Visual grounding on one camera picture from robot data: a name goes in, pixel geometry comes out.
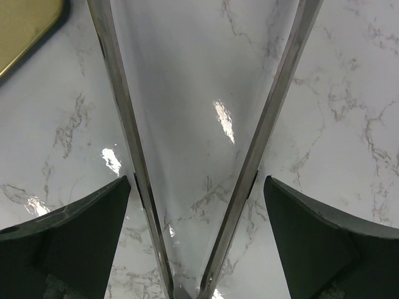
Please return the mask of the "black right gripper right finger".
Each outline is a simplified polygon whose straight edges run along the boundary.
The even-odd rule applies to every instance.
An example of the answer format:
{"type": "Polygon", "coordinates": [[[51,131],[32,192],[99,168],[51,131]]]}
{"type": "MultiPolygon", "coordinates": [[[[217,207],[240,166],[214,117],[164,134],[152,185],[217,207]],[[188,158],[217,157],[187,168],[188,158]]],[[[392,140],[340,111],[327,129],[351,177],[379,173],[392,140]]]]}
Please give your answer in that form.
{"type": "Polygon", "coordinates": [[[291,298],[398,298],[398,229],[324,204],[272,176],[264,198],[291,298]]]}

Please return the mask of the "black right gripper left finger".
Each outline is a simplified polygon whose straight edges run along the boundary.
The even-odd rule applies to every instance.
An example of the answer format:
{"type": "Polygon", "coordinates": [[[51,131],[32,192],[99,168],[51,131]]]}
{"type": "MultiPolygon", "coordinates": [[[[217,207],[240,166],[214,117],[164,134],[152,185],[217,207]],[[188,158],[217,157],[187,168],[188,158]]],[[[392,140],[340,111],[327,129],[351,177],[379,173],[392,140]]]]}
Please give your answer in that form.
{"type": "Polygon", "coordinates": [[[1,298],[103,298],[130,190],[123,176],[1,230],[1,298]]]}

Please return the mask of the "metal tongs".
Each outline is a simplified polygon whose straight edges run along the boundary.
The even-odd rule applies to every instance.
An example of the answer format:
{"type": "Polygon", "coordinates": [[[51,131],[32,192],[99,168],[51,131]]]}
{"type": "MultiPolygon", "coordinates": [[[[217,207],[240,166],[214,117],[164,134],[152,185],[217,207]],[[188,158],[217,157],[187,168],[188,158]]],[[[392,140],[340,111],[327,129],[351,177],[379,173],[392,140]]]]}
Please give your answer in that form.
{"type": "Polygon", "coordinates": [[[211,298],[321,1],[89,1],[167,298],[211,298]]]}

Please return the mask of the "gold tin lid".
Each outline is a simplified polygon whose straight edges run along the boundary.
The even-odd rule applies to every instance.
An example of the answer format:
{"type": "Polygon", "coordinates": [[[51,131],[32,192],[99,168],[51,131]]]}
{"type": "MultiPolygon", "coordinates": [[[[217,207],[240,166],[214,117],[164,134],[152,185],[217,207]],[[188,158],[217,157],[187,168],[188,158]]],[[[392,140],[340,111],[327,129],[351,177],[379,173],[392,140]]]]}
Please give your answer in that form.
{"type": "Polygon", "coordinates": [[[68,20],[65,0],[1,1],[1,85],[68,20]]]}

